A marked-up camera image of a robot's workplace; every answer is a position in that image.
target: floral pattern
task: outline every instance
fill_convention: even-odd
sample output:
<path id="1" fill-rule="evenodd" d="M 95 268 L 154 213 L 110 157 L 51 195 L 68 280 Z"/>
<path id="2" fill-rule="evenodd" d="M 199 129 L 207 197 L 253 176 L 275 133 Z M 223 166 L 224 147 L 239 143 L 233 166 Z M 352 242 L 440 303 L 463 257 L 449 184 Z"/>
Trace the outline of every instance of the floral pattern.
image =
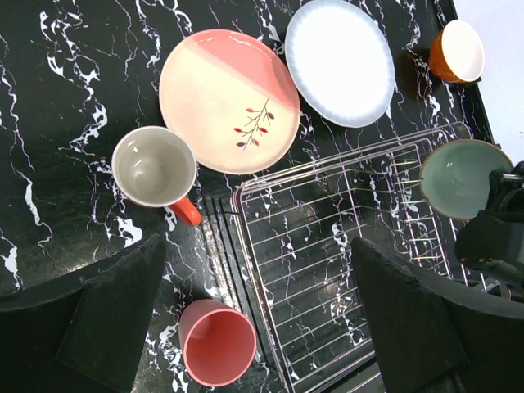
<path id="1" fill-rule="evenodd" d="M 242 138 L 247 138 L 244 142 L 237 142 L 238 147 L 243 147 L 242 150 L 246 150 L 249 145 L 260 146 L 260 141 L 257 138 L 262 137 L 265 133 L 268 133 L 267 127 L 271 125 L 271 120 L 275 119 L 273 113 L 268 111 L 269 98 L 265 100 L 265 104 L 261 110 L 257 111 L 252 108 L 246 108 L 246 112 L 249 114 L 247 118 L 249 121 L 244 125 L 243 129 L 235 127 L 233 130 L 236 133 L 241 133 Z M 249 131 L 245 131 L 246 127 L 251 126 Z"/>

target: pink cup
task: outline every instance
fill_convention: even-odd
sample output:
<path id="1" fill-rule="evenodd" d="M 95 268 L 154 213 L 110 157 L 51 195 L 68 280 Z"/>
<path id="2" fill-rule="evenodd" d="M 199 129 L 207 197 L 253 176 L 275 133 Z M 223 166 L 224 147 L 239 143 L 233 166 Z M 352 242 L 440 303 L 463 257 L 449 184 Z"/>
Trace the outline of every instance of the pink cup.
<path id="1" fill-rule="evenodd" d="M 216 300 L 191 303 L 180 318 L 178 337 L 189 375 L 205 386 L 236 381 L 255 357 L 251 321 Z"/>

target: green bowl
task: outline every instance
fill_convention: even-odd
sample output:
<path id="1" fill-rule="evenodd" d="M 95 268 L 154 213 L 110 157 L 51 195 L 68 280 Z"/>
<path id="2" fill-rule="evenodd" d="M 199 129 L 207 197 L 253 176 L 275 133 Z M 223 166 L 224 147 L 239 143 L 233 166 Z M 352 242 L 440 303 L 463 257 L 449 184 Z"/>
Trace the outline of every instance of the green bowl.
<path id="1" fill-rule="evenodd" d="M 497 146 L 459 139 L 436 149 L 424 161 L 422 194 L 439 213 L 452 219 L 472 219 L 484 210 L 492 170 L 511 172 L 511 160 Z"/>

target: orange mug handle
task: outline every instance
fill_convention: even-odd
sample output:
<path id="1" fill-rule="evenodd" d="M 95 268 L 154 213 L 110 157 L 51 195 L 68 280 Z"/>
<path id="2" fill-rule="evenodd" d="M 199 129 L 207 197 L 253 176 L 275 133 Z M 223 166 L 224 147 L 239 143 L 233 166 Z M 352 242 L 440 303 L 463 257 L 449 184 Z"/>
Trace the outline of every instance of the orange mug handle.
<path id="1" fill-rule="evenodd" d="M 202 221 L 200 211 L 188 200 L 187 196 L 175 202 L 173 205 L 169 205 L 169 208 L 174 211 L 178 217 L 193 227 L 196 227 Z"/>

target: white mug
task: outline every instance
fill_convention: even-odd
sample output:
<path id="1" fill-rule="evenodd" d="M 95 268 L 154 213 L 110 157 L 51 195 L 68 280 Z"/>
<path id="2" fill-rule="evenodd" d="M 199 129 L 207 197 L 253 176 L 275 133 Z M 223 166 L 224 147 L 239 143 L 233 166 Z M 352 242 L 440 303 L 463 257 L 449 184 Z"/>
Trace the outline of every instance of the white mug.
<path id="1" fill-rule="evenodd" d="M 187 193 L 197 177 L 191 149 L 173 131 L 149 125 L 125 135 L 111 160 L 116 185 L 132 202 L 147 207 L 169 207 L 190 225 L 201 214 Z"/>

